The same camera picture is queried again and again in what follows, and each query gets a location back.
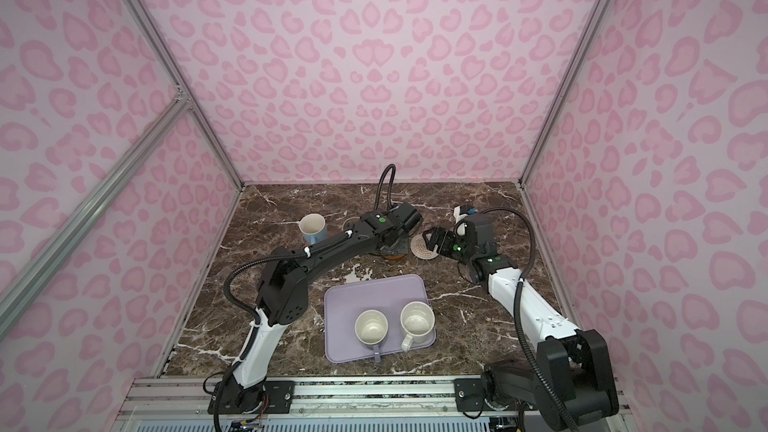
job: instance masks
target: diagonal metal bar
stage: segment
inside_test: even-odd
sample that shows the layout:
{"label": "diagonal metal bar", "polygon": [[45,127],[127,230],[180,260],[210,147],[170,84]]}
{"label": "diagonal metal bar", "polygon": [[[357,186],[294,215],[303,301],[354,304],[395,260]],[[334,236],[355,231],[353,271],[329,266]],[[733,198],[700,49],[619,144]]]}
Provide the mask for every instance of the diagonal metal bar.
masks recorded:
{"label": "diagonal metal bar", "polygon": [[579,37],[576,49],[571,56],[571,61],[568,63],[568,66],[565,69],[565,74],[563,74],[563,79],[560,81],[560,85],[554,94],[554,99],[549,107],[549,111],[547,111],[542,129],[539,130],[538,136],[536,137],[531,156],[528,158],[528,161],[523,168],[523,173],[520,177],[520,184],[523,187],[528,183],[533,171],[536,169],[538,160],[544,153],[544,148],[547,145],[547,140],[552,134],[552,129],[563,111],[568,95],[571,93],[581,69],[587,62],[592,44],[597,40],[598,34],[600,34],[600,29],[608,18],[610,8],[613,6],[614,1],[615,0],[596,0],[592,6],[592,10],[587,18],[587,23],[584,25],[584,31],[581,33],[581,37]]}
{"label": "diagonal metal bar", "polygon": [[190,105],[187,97],[179,94],[91,195],[83,200],[45,250],[20,271],[16,282],[0,301],[0,341],[43,292],[64,261],[120,195],[155,147],[173,129],[182,113],[190,110]]}
{"label": "diagonal metal bar", "polygon": [[144,34],[144,38],[147,39],[149,47],[158,58],[158,61],[163,67],[163,70],[168,74],[168,77],[172,83],[176,86],[179,92],[183,92],[187,94],[189,98],[191,98],[193,103],[192,112],[194,113],[194,118],[197,124],[203,131],[203,135],[207,139],[211,148],[214,150],[214,153],[216,154],[216,157],[218,157],[219,162],[221,162],[222,167],[226,169],[227,175],[235,183],[237,189],[241,190],[243,188],[243,179],[240,177],[240,174],[237,172],[237,169],[235,168],[235,165],[232,162],[229,154],[226,152],[224,145],[219,140],[219,137],[216,135],[216,132],[214,132],[210,122],[208,122],[208,119],[203,113],[203,108],[200,106],[200,102],[197,100],[194,91],[192,91],[192,88],[184,77],[181,68],[176,62],[173,54],[170,52],[170,48],[160,33],[158,25],[155,23],[152,15],[149,13],[144,0],[122,1],[128,9],[128,12],[134,18],[136,24],[141,30],[141,33]]}

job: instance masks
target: cup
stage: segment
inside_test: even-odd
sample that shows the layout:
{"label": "cup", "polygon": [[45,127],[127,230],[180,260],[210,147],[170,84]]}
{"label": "cup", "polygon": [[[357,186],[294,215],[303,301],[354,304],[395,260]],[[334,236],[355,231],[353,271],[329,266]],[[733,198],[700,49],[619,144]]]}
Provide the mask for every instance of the cup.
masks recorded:
{"label": "cup", "polygon": [[366,347],[373,350],[373,360],[382,361],[379,345],[386,337],[389,328],[386,317],[379,311],[369,310],[361,313],[355,321],[355,335]]}
{"label": "cup", "polygon": [[406,332],[400,349],[407,352],[414,344],[427,340],[427,335],[435,327],[435,313],[424,302],[410,302],[400,312],[400,325]]}
{"label": "cup", "polygon": [[328,228],[326,228],[326,218],[320,214],[309,214],[299,220],[299,230],[304,240],[309,245],[317,244],[328,238]]}

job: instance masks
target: white robotic arm segment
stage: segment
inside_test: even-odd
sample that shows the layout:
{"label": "white robotic arm segment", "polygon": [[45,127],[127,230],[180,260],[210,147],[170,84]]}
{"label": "white robotic arm segment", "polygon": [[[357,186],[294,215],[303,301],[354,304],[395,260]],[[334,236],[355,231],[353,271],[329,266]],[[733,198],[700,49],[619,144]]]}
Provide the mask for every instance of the white robotic arm segment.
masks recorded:
{"label": "white robotic arm segment", "polygon": [[234,377],[243,388],[254,386],[264,380],[272,354],[274,354],[280,338],[283,337],[283,332],[288,328],[288,325],[282,324],[270,326],[264,311],[260,308],[257,311],[261,317],[261,325],[256,325],[253,321],[250,322],[250,332],[245,340],[245,345],[235,359],[235,361],[242,362],[235,369]]}
{"label": "white robotic arm segment", "polygon": [[[517,268],[502,268],[488,277],[488,292],[504,308],[514,315],[514,292],[518,286],[521,271]],[[520,321],[523,331],[534,350],[547,337],[566,338],[576,335],[578,326],[563,317],[536,292],[526,281],[520,301]]]}

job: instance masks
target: pink heart pattern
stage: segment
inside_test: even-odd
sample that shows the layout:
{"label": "pink heart pattern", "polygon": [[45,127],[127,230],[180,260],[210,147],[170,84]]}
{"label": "pink heart pattern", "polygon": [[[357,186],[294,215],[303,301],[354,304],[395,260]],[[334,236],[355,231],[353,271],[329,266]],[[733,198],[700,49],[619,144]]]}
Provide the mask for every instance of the pink heart pattern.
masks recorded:
{"label": "pink heart pattern", "polygon": [[[180,184],[194,191],[189,199]],[[138,193],[147,190],[162,199]],[[182,116],[0,343],[4,430],[109,427],[126,381],[164,360],[160,350],[235,194],[200,130]],[[175,210],[164,212],[170,201]]]}
{"label": "pink heart pattern", "polygon": [[323,182],[520,177],[594,0],[146,1],[242,177]]}
{"label": "pink heart pattern", "polygon": [[641,430],[768,427],[766,1],[617,0],[532,178]]}
{"label": "pink heart pattern", "polygon": [[0,0],[0,294],[174,93],[118,0]]}

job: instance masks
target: purple tray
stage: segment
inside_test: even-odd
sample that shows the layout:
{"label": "purple tray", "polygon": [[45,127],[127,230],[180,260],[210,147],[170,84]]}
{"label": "purple tray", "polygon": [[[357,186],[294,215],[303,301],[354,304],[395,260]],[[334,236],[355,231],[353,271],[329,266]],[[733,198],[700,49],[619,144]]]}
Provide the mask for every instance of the purple tray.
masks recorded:
{"label": "purple tray", "polygon": [[[381,355],[400,352],[400,344],[406,334],[400,326],[400,311],[409,302],[426,304],[427,291],[424,281],[416,274],[380,278],[354,284],[336,285],[326,291],[326,357],[334,364],[373,358],[369,349],[355,335],[355,320],[360,313],[375,309],[386,316],[389,325],[381,343]],[[427,340],[411,350],[429,347],[435,343],[435,329]]]}

